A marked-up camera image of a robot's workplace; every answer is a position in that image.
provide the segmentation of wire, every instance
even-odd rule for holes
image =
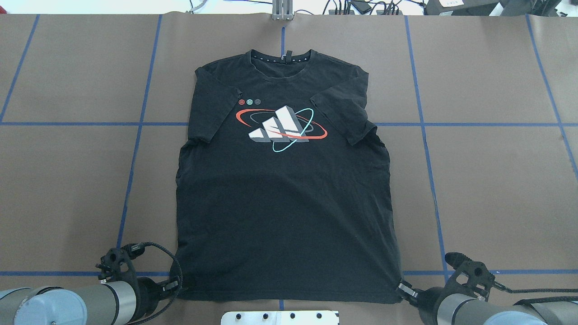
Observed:
[[[578,292],[578,289],[518,289],[518,290],[514,290],[514,289],[510,289],[510,288],[506,287],[505,285],[503,285],[497,281],[494,282],[494,288],[496,288],[500,291],[505,291],[507,293]]]
[[[177,265],[177,269],[179,270],[179,288],[177,289],[175,295],[171,298],[171,300],[169,301],[169,303],[164,306],[164,308],[162,308],[158,313],[154,314],[153,316],[147,317],[143,320],[139,320],[138,322],[133,322],[133,323],[128,323],[127,325],[140,325],[142,323],[148,322],[149,320],[157,317],[158,315],[162,314],[165,312],[165,310],[167,310],[167,308],[170,307],[170,305],[173,304],[173,302],[175,301],[175,298],[179,295],[181,289],[183,288],[183,269],[181,269],[180,263],[177,260],[177,257],[175,255],[173,255],[173,253],[171,253],[168,249],[162,247],[161,245],[157,244],[157,243],[153,243],[153,242],[146,242],[144,243],[145,247],[148,246],[155,246],[156,248],[162,250],[163,252],[165,252],[166,254],[168,254],[173,261],[175,261],[175,264]]]
[[[295,11],[295,13],[298,13],[298,12],[306,12],[306,13],[308,13],[308,14],[313,14],[313,15],[315,15],[314,13],[312,13],[312,12],[310,12],[310,11],[308,11],[308,10],[305,10],[305,9],[299,9],[299,10],[296,10],[296,11]]]
[[[208,0],[203,0],[203,2],[201,2],[201,4],[198,5],[198,6],[196,6],[196,7],[192,5],[192,0],[188,0],[188,1],[189,1],[189,3],[191,4],[191,10],[190,10],[190,11],[191,11],[191,12],[194,12],[195,10],[198,10],[198,9],[200,9],[202,6],[204,6],[204,5],[207,3]]]
[[[529,305],[529,304],[541,304],[544,302],[560,302],[560,301],[576,301],[578,297],[576,296],[565,296],[565,297],[549,297],[549,298],[538,298],[538,299],[522,299],[514,304],[517,305]]]
[[[325,14],[325,10],[327,10],[327,6],[329,5],[329,2],[330,2],[330,1],[331,1],[331,0],[327,0],[327,3],[325,4],[325,7],[323,8],[322,14]]]
[[[377,7],[378,4],[382,3],[383,4],[383,13],[386,12],[387,9],[387,3],[385,3],[384,1],[379,1],[376,4],[373,5],[373,8],[371,8],[371,10],[369,11],[369,14],[373,13],[373,10],[375,9],[375,7]]]

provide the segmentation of t-shirt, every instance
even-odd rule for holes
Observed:
[[[176,175],[179,297],[400,302],[368,73],[314,50],[250,50],[195,73]]]

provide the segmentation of blue tape line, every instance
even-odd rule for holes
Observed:
[[[558,126],[560,127],[560,132],[562,133],[562,138],[564,139],[564,145],[566,146],[566,151],[568,152],[568,157],[570,158],[570,163],[574,169],[574,176],[578,180],[578,167],[576,166],[576,161],[574,160],[574,155],[572,154],[572,149],[568,143],[568,137],[564,131],[564,126],[562,125],[562,120],[560,119],[560,113],[558,113],[558,108],[556,107],[556,102],[554,101],[554,96],[552,95],[552,90],[550,89],[550,84],[548,83],[548,78],[542,66],[542,60],[540,59],[540,54],[538,53],[538,48],[536,47],[536,40],[534,39],[534,32],[532,31],[532,24],[530,23],[530,16],[526,14],[526,23],[528,24],[528,31],[530,32],[530,39],[532,40],[532,47],[534,48],[534,54],[536,54],[536,60],[538,61],[538,67],[540,68],[540,73],[544,79],[544,84],[546,85],[546,90],[548,92],[548,97],[550,97],[550,103],[554,109],[554,114],[556,115],[556,120],[558,121]]]
[[[471,122],[385,122],[374,123],[381,127],[557,127],[557,123],[471,123]]]
[[[285,26],[281,27],[281,57],[285,55]]]
[[[404,271],[403,275],[445,275],[444,271]]]
[[[578,269],[491,269],[490,272],[496,275],[523,275],[523,274],[578,274]],[[404,271],[403,275],[408,276],[429,276],[444,275],[444,271]],[[0,271],[0,276],[98,276],[100,272],[88,271]],[[137,272],[137,276],[164,276],[168,277],[169,272]],[[284,300],[279,300],[279,309],[284,310]]]
[[[427,122],[427,127],[557,127],[556,123],[445,123]]]
[[[0,276],[98,276],[88,271],[0,271]],[[137,272],[137,276],[169,276],[169,272]]]
[[[415,89],[416,89],[417,110],[420,114],[421,136],[422,136],[423,141],[424,141],[425,161],[428,164],[429,186],[430,186],[431,191],[432,191],[433,205],[435,207],[435,217],[436,217],[436,222],[438,224],[438,240],[439,240],[439,249],[440,249],[440,252],[442,254],[442,268],[443,268],[443,272],[444,272],[444,277],[447,281],[449,279],[449,277],[447,274],[447,265],[446,265],[446,260],[445,260],[446,249],[444,248],[444,244],[443,244],[442,222],[440,221],[440,218],[439,218],[438,196],[436,195],[436,192],[435,192],[434,173],[432,172],[431,160],[429,158],[429,148],[428,148],[428,142],[427,142],[427,135],[425,133],[424,114],[423,114],[423,111],[421,109],[420,88],[419,88],[418,83],[417,83],[416,63],[415,63],[415,60],[413,57],[413,46],[412,46],[412,37],[411,37],[410,30],[409,30],[409,20],[407,19],[407,16],[404,16],[404,18],[405,18],[405,30],[406,30],[406,35],[407,35],[407,45],[409,47],[409,58],[410,58],[410,61],[412,63],[413,84],[414,84]]]
[[[377,122],[379,127],[420,127],[415,122]],[[426,127],[558,127],[557,123],[464,123],[424,122]],[[15,126],[188,126],[188,122],[0,122]],[[565,127],[578,127],[578,123],[563,123]]]
[[[421,123],[411,123],[411,122],[385,122],[385,123],[374,123],[378,127],[418,127]]]
[[[187,122],[0,122],[16,126],[187,126]]]
[[[16,126],[137,126],[138,122],[1,122],[1,125]]]
[[[4,114],[6,114],[6,109],[8,108],[8,103],[10,102],[10,97],[12,96],[12,91],[14,90],[14,86],[16,86],[16,80],[18,80],[18,75],[20,74],[20,69],[22,68],[22,64],[24,63],[24,58],[26,58],[26,53],[28,52],[28,48],[30,47],[30,43],[32,42],[32,37],[34,36],[34,31],[36,31],[36,26],[38,25],[38,20],[40,19],[40,15],[36,15],[36,19],[34,20],[34,24],[32,25],[32,30],[30,31],[30,35],[28,36],[28,41],[26,41],[26,46],[24,46],[24,51],[22,52],[22,56],[20,57],[20,62],[18,63],[18,68],[16,68],[16,73],[14,74],[14,78],[12,79],[12,84],[10,85],[10,89],[8,90],[8,95],[6,96],[6,100],[4,101],[4,106],[2,107],[2,112],[0,112],[0,122],[4,118]]]
[[[75,271],[0,271],[2,276],[98,276],[100,272]]]
[[[153,67],[154,67],[154,57],[157,53],[157,45],[158,45],[158,34],[161,30],[161,21],[162,21],[162,15],[158,15],[158,22],[157,22],[157,33],[155,34],[154,37],[154,45],[153,45],[153,53],[150,57],[150,65],[149,65],[149,76],[147,78],[146,81],[146,88],[144,89],[144,98],[143,98],[143,106],[142,106],[142,110],[140,111],[140,122],[139,122],[139,129],[136,132],[136,141],[135,141],[135,150],[132,154],[132,162],[131,162],[131,172],[128,175],[128,184],[127,184],[127,192],[124,196],[124,206],[123,206],[123,215],[121,217],[120,220],[120,228],[118,229],[118,239],[116,242],[116,247],[120,248],[121,243],[123,241],[123,232],[124,232],[124,223],[126,221],[127,218],[127,209],[128,209],[128,197],[131,193],[131,187],[132,187],[132,178],[134,176],[134,172],[135,172],[135,161],[136,161],[136,154],[139,151],[139,144],[140,144],[140,135],[142,133],[142,129],[143,129],[143,121],[145,119],[145,111],[146,111],[146,103],[147,100],[149,98],[149,88],[150,88],[150,81],[151,78],[153,76]]]

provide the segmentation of power adapter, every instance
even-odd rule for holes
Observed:
[[[360,14],[366,14],[371,11],[371,6],[365,1],[352,1],[351,5],[354,6]]]

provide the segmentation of short sleeve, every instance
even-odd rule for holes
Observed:
[[[327,88],[310,99],[351,145],[376,128],[368,121],[365,112],[368,79],[369,74],[361,70],[358,76]]]
[[[195,71],[197,83],[192,95],[188,138],[209,143],[240,98],[241,92],[220,82],[201,67]]]

